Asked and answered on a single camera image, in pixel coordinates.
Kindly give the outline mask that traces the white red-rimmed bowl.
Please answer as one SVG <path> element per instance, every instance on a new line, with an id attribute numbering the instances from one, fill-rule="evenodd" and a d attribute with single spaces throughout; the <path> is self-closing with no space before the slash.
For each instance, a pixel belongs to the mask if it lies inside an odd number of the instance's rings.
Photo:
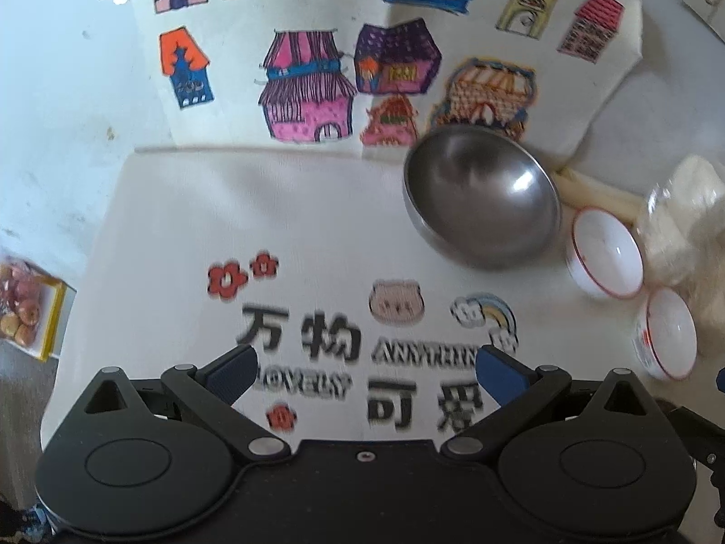
<path id="1" fill-rule="evenodd" d="M 566 268 L 595 300 L 631 300 L 644 282 L 644 263 L 627 226 L 604 209 L 579 209 L 566 237 Z"/>
<path id="2" fill-rule="evenodd" d="M 669 287 L 646 296 L 634 321 L 632 343 L 645 371 L 659 381 L 683 381 L 698 353 L 696 326 L 683 298 Z"/>

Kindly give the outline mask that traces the large stainless steel bowl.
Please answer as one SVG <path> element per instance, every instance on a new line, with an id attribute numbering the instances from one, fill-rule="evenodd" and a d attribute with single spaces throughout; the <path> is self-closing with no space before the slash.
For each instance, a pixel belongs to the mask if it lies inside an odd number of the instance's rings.
<path id="1" fill-rule="evenodd" d="M 561 230 L 561 199 L 546 170 L 483 126 L 431 130 L 409 149 L 402 182 L 420 236 L 468 267 L 519 267 L 548 251 Z"/>

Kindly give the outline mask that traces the white printed table mat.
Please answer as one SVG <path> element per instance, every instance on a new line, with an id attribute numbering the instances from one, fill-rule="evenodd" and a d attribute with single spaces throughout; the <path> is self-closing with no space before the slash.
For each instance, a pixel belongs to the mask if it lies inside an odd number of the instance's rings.
<path id="1" fill-rule="evenodd" d="M 566 268 L 562 226 L 520 268 L 480 272 L 411 224 L 397 166 L 271 152 L 136 154 L 121 170 L 65 334 L 44 447 L 100 369 L 150 379 L 248 345 L 233 404 L 291 448 L 242 474 L 185 538 L 57 543 L 677 543 L 673 537 L 468 537 L 485 480 L 441 453 L 498 410 L 477 381 L 490 346 L 575 381 L 631 369 L 648 296 L 595 300 Z M 650 393 L 723 483 L 724 434 Z"/>

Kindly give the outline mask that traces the clear bag of buns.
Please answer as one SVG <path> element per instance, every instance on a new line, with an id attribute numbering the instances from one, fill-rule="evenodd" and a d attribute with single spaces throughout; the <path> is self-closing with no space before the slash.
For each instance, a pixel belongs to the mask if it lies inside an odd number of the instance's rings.
<path id="1" fill-rule="evenodd" d="M 698 351 L 724 350 L 724 165 L 689 155 L 655 185 L 635 220 L 645 281 L 686 301 Z"/>

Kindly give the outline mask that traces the rolled cream paper tube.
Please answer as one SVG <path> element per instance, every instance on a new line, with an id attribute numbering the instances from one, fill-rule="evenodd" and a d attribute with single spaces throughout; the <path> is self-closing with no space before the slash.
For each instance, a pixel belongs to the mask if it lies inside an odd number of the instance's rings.
<path id="1" fill-rule="evenodd" d="M 549 175 L 556 184 L 561 201 L 573 209 L 606 210 L 625 225 L 633 225 L 645 206 L 645 200 L 639 195 L 604 184 L 570 168 L 562 168 Z"/>

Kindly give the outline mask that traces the colourful houses drawing sheet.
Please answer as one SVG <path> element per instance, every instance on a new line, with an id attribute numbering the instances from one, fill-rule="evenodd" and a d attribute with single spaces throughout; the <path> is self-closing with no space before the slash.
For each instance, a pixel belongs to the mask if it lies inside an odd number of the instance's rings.
<path id="1" fill-rule="evenodd" d="M 131 0 L 181 146 L 392 157 L 483 126 L 560 166 L 642 56 L 640 0 Z"/>

